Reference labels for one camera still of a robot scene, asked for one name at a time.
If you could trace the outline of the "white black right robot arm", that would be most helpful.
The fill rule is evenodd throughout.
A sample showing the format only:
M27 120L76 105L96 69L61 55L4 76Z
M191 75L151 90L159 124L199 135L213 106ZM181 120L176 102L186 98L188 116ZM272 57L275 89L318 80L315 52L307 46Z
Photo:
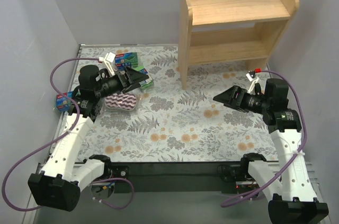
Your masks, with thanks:
M246 174L259 188L242 193L243 200L263 192L272 223L320 223L328 216L326 203L319 202L313 189L302 151L306 131L297 111L288 108L290 86L269 78L265 90L256 84L255 93L233 86L213 99L225 107L262 115L278 154L280 170L274 174L263 155L250 153L241 159Z

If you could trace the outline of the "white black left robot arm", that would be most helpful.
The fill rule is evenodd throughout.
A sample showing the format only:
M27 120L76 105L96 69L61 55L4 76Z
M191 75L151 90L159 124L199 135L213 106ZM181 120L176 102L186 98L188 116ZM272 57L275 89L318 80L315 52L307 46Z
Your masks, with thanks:
M93 155L74 170L82 141L100 114L104 98L112 94L127 93L139 88L148 75L125 68L111 76L107 69L86 65L80 69L79 85L72 93L75 104L68 109L66 134L38 174L31 174L28 186L39 206L72 211L81 191L94 180L112 176L108 156Z

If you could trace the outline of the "purple wavy sponge pack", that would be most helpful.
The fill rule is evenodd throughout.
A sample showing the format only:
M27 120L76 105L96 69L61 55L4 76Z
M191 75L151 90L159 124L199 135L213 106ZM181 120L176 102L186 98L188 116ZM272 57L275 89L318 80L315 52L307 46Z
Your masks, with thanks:
M138 99L134 94L112 94L104 100L104 108L107 111L133 111L138 105Z

